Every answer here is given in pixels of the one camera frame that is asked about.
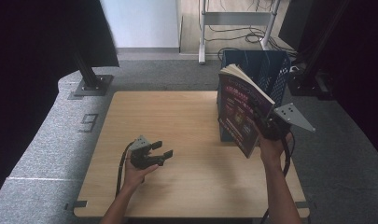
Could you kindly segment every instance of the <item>book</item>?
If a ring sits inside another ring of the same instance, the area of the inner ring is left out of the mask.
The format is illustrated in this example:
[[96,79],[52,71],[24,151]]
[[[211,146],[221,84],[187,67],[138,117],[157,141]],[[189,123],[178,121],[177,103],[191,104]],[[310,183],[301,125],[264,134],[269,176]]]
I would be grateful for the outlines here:
[[259,145],[255,125],[273,111],[275,102],[235,64],[219,75],[218,122],[247,158]]

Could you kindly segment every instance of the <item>black cable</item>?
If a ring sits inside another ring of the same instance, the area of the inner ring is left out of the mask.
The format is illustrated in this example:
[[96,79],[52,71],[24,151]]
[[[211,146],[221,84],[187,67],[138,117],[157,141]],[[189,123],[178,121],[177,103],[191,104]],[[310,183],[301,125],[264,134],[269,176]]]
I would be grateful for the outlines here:
[[255,4],[255,0],[253,0],[252,4],[250,4],[246,11],[248,11],[253,6],[253,4]]
[[236,49],[236,48],[223,48],[223,49],[220,49],[220,50],[217,52],[217,57],[218,57],[218,59],[219,59],[220,61],[222,61],[222,59],[221,59],[221,57],[220,57],[220,52],[221,52],[222,50],[225,50],[225,49],[235,49],[235,50],[240,50],[240,49]]
[[220,6],[224,9],[224,11],[226,11],[226,8],[224,8],[223,4],[221,4],[221,0],[220,0]]
[[132,144],[133,144],[133,142],[128,144],[128,146],[125,148],[124,152],[122,153],[121,160],[119,161],[119,174],[117,176],[116,197],[119,195],[119,190],[121,189],[121,175],[122,175],[122,168],[124,167],[125,157],[127,156],[128,148]]

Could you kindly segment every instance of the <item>metal frame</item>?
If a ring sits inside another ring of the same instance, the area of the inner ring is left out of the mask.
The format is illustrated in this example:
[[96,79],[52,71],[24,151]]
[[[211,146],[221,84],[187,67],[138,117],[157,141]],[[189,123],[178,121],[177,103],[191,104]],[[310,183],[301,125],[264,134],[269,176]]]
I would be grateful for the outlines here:
[[203,0],[203,11],[201,13],[201,37],[199,49],[199,63],[205,64],[205,25],[257,25],[267,26],[264,38],[260,44],[262,49],[269,49],[268,39],[270,38],[273,23],[279,8],[280,0],[275,0],[271,12],[206,12],[206,0]]

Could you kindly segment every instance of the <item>gray floor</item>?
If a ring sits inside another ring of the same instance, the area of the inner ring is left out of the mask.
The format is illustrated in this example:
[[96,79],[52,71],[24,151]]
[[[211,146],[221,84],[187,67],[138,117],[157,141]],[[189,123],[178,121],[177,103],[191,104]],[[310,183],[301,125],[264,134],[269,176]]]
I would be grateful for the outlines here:
[[[181,46],[180,50],[182,54],[198,54],[199,44],[200,44],[200,34],[201,29],[199,25],[199,7],[202,10],[202,1],[199,5],[198,0],[185,0],[181,2],[182,8],[182,34],[181,34]],[[259,1],[259,7],[257,8],[257,1],[253,0],[209,0],[207,4],[207,11],[240,11],[240,12],[255,12],[257,11],[269,11],[269,6],[272,0],[261,0]],[[283,19],[285,17],[289,1],[281,0],[277,16],[273,25],[273,31],[271,36],[274,37],[275,41],[281,47],[289,48],[289,46],[278,38],[279,30]],[[248,26],[228,26],[219,25],[212,26],[214,30],[230,30],[237,28],[247,28]],[[265,27],[255,27],[261,30],[265,30]],[[249,30],[239,30],[233,32],[214,32],[209,26],[205,26],[205,39],[211,40],[216,38],[235,38],[237,36],[247,35]],[[251,44],[245,41],[244,38],[239,38],[235,40],[215,40],[206,41],[205,51],[207,54],[215,54],[222,48],[238,48],[238,49],[261,49],[260,44]]]
[[[133,60],[139,56],[121,54],[119,58],[125,60],[120,61],[120,68],[94,68],[97,75],[114,76],[104,97],[68,100],[80,74],[60,80],[53,108],[0,191],[0,223],[98,223],[99,218],[75,217],[72,204],[113,93],[213,91],[217,87],[219,61],[198,65],[195,59],[177,54],[159,55],[164,60],[157,61],[151,60],[156,54],[143,54],[147,60]],[[312,223],[378,223],[378,153],[364,133],[337,102],[292,97],[288,90],[284,102],[293,102],[317,129],[309,133],[293,128],[297,138],[293,160]],[[98,115],[88,133],[80,131],[90,129],[90,124],[81,123],[86,114]]]

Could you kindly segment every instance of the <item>black curtain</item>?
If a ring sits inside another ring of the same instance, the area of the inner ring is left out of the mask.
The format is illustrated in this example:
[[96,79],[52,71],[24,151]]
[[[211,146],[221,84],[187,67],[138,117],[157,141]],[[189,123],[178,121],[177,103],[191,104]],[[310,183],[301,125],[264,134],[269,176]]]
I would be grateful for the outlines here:
[[0,188],[77,70],[72,50],[119,66],[99,0],[0,1]]

